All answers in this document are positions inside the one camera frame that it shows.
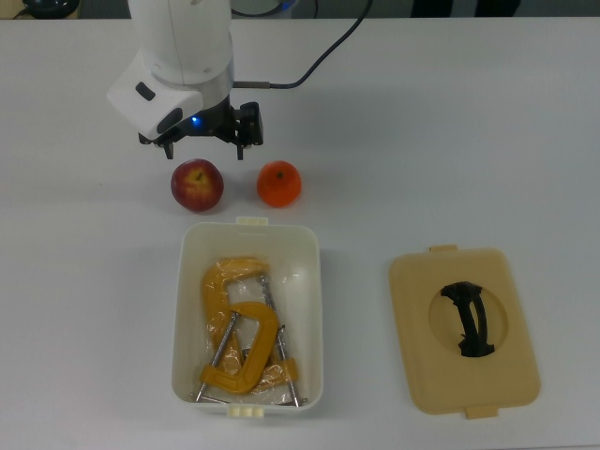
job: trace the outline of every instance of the container lid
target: container lid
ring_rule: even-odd
[[[540,390],[508,263],[491,248],[432,247],[389,273],[412,400],[425,413],[491,417]]]

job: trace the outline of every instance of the table surface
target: table surface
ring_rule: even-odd
[[[290,82],[348,21],[238,21],[237,79]],[[599,445],[600,21],[366,21],[301,88],[236,91],[265,145],[141,146],[105,94],[138,49],[130,21],[0,23],[3,448],[477,449]],[[177,164],[226,190],[181,208]],[[304,177],[262,205],[261,166]],[[177,265],[201,221],[268,217],[322,248],[322,401],[232,421],[171,389]],[[511,264],[542,380],[531,405],[468,421],[412,403],[387,271],[431,245]]]

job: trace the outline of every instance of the plastic container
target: plastic container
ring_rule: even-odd
[[[252,395],[229,404],[196,403],[202,369],[214,349],[207,345],[202,281],[206,271],[226,258],[252,256],[270,264],[271,292],[286,349],[296,360],[296,387],[307,401],[301,407],[255,404]],[[323,308],[319,245],[314,233],[299,226],[201,223],[187,231],[181,251],[172,360],[172,389],[183,401],[212,413],[262,417],[298,413],[314,406],[323,392]]]

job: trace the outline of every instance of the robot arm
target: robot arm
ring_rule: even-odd
[[[112,105],[141,143],[173,158],[186,136],[215,136],[238,149],[263,143],[258,104],[235,110],[230,0],[129,0],[142,48],[110,89]]]

